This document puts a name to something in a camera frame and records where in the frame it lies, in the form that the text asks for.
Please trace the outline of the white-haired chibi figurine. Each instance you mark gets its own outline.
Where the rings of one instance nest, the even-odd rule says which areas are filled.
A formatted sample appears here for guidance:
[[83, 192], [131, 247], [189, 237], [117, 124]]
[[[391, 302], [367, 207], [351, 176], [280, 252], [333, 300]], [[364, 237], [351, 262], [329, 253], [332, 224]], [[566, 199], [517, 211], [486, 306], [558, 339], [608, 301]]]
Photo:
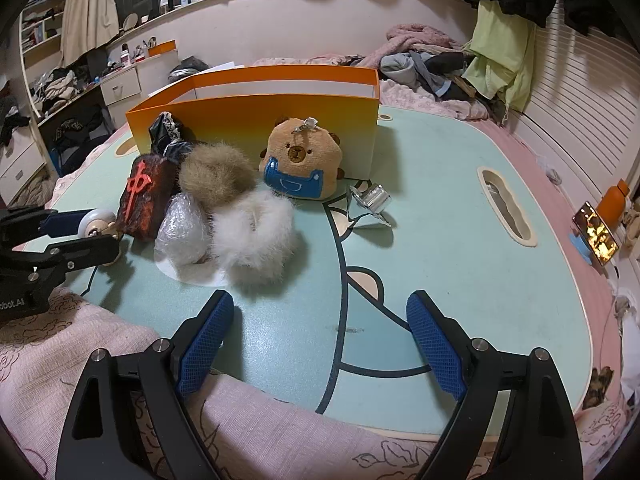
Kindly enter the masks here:
[[91, 240], [89, 255], [101, 266], [112, 266], [122, 254], [122, 233], [117, 229], [117, 216], [108, 209], [93, 209], [79, 222], [77, 235]]

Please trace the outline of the red mahjong tile plush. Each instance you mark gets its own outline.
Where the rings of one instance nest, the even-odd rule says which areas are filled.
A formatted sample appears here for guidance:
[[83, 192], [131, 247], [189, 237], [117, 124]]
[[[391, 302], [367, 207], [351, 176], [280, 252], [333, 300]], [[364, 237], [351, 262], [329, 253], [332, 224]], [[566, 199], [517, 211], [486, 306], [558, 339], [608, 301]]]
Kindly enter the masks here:
[[179, 167], [157, 154], [139, 155], [120, 196], [116, 226], [137, 240], [156, 239], [175, 191]]

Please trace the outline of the clear plastic bag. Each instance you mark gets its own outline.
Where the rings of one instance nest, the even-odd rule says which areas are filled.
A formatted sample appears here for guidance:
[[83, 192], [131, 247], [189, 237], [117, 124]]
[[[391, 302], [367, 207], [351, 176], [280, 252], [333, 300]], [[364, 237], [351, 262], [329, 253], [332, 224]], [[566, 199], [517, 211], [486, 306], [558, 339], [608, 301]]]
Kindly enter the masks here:
[[206, 215], [189, 193], [178, 193], [169, 202], [154, 250], [174, 268], [204, 261], [208, 256], [210, 233]]

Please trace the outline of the brown fur scrunchie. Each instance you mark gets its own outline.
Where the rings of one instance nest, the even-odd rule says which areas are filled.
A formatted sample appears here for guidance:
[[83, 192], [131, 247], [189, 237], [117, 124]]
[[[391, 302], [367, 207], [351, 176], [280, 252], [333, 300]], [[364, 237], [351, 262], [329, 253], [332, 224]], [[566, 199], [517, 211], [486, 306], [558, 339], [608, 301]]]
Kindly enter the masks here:
[[178, 182], [182, 192], [211, 212], [254, 190], [256, 179], [253, 163], [234, 146], [200, 143], [183, 159]]

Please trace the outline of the white fur scrunchie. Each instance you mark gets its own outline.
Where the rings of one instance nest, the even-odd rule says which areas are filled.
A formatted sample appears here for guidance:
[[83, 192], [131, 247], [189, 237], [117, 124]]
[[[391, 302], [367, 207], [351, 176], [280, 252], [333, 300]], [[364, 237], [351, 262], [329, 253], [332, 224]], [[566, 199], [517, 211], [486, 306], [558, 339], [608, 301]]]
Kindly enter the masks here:
[[270, 190], [254, 190], [210, 216], [210, 253], [227, 280], [250, 287], [281, 281], [297, 245], [294, 205]]

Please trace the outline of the capybara plush keychain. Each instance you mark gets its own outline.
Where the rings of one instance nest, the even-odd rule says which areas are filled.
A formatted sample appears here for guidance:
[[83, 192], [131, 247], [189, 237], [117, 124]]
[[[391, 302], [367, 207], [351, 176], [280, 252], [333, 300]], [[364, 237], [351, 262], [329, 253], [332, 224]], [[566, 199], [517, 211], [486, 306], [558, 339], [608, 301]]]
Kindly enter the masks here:
[[273, 191], [299, 200], [326, 200], [344, 177], [341, 140], [313, 117], [288, 118], [272, 129], [259, 172]]

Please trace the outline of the silver metal clip mirror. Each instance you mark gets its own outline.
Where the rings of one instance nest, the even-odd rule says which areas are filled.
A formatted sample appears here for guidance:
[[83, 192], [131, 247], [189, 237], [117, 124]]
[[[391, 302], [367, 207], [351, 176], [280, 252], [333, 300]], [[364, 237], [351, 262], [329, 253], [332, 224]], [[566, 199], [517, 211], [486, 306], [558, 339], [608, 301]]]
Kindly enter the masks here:
[[354, 186], [348, 188], [347, 219], [352, 228], [392, 228], [392, 220], [385, 214], [385, 209], [392, 201], [392, 196], [380, 184], [371, 184], [365, 190]]

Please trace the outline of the white drawer desk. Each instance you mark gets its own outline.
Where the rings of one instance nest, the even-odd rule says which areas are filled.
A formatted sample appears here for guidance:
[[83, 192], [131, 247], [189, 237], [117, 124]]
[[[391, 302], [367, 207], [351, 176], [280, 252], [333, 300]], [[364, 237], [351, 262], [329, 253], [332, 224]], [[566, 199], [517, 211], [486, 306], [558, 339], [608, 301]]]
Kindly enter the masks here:
[[178, 63], [178, 51], [171, 50], [130, 64], [101, 80], [104, 103], [116, 129], [125, 125], [128, 110], [168, 84], [168, 75]]

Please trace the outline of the pink floral quilt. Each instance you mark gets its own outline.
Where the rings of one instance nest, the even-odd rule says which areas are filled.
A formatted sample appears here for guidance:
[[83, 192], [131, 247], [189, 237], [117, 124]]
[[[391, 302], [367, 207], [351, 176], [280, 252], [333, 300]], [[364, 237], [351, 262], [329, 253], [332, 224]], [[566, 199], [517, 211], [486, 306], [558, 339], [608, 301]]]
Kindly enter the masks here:
[[66, 289], [1, 326], [1, 474], [18, 479], [589, 479], [586, 422], [552, 359], [466, 336], [425, 292], [410, 330], [457, 401], [437, 442], [390, 440], [209, 369], [232, 320], [215, 292], [162, 339]]

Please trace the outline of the phone on blue stand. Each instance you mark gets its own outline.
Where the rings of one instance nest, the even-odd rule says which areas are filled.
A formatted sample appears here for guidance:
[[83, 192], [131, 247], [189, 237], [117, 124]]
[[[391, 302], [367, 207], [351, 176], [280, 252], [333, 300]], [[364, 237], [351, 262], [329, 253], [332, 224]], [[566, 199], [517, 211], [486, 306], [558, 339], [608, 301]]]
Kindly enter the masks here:
[[620, 250], [620, 245], [600, 214], [585, 202], [573, 216], [578, 236], [599, 266], [606, 266]]

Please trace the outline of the small orange box on desk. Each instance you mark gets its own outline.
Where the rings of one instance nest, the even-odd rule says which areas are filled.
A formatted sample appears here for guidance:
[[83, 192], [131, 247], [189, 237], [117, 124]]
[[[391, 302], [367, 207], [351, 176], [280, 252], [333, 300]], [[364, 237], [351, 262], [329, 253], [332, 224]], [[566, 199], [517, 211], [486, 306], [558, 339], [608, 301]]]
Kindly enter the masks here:
[[169, 40], [156, 44], [154, 47], [148, 47], [148, 55], [150, 58], [155, 55], [161, 55], [177, 49], [175, 40]]

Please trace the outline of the orange gradient storage box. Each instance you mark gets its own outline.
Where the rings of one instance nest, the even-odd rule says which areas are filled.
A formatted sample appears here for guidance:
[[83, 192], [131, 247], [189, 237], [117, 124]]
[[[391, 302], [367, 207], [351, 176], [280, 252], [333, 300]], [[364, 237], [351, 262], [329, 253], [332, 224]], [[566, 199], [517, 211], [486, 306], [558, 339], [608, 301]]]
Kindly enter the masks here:
[[378, 131], [380, 84], [372, 68], [265, 65], [201, 72], [157, 91], [126, 113], [139, 152], [151, 151], [149, 128], [169, 112], [195, 139], [224, 141], [257, 156], [283, 118], [313, 117], [341, 139], [347, 177], [370, 177]]

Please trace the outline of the orange water bottle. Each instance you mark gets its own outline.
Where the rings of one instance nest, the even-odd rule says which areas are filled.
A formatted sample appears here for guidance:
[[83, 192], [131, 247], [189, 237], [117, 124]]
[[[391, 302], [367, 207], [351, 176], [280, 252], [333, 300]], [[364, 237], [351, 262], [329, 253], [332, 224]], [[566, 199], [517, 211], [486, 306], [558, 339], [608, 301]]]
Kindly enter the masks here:
[[629, 193], [628, 184], [620, 179], [611, 186], [598, 203], [597, 212], [610, 230], [615, 230], [626, 209], [626, 198]]

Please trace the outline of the pile of clothes on bed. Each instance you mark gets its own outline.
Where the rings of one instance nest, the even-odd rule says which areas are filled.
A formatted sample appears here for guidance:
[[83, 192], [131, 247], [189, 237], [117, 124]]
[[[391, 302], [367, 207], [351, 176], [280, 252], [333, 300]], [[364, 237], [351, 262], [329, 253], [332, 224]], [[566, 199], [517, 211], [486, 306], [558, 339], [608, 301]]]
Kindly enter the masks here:
[[482, 120], [489, 110], [463, 78], [473, 61], [457, 41], [423, 24], [400, 24], [386, 43], [352, 62], [373, 68], [385, 105], [460, 120]]

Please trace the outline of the green hanging cloth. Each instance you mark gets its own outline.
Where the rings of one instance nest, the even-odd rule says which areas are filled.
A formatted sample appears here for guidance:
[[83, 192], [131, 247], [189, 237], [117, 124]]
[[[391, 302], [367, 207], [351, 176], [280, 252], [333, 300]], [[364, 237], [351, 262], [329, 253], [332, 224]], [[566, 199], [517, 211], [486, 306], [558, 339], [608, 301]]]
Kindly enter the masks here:
[[480, 0], [477, 22], [465, 50], [474, 60], [463, 78], [491, 100], [502, 96], [508, 110], [522, 112], [532, 91], [536, 25], [504, 14], [496, 0]]

